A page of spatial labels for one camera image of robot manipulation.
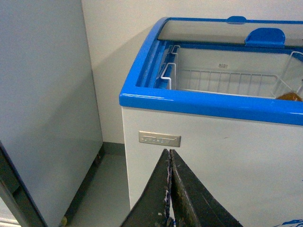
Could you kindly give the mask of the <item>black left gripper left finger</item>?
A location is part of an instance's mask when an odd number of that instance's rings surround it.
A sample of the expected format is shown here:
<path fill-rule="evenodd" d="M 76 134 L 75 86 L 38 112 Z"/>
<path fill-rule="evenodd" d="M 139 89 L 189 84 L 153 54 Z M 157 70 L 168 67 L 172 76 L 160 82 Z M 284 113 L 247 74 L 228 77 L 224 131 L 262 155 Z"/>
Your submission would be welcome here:
<path fill-rule="evenodd" d="M 171 153 L 164 149 L 144 191 L 121 226 L 172 227 L 170 216 L 172 188 Z"/>

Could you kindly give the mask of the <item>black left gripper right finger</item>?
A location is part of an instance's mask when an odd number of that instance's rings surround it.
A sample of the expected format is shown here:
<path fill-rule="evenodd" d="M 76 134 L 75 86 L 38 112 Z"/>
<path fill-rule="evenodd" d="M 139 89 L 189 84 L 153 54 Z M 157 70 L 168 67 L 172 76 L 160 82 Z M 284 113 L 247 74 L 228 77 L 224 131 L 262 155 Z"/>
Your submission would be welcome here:
<path fill-rule="evenodd" d="M 171 201 L 178 227 L 241 227 L 201 183 L 176 150 L 170 150 Z"/>

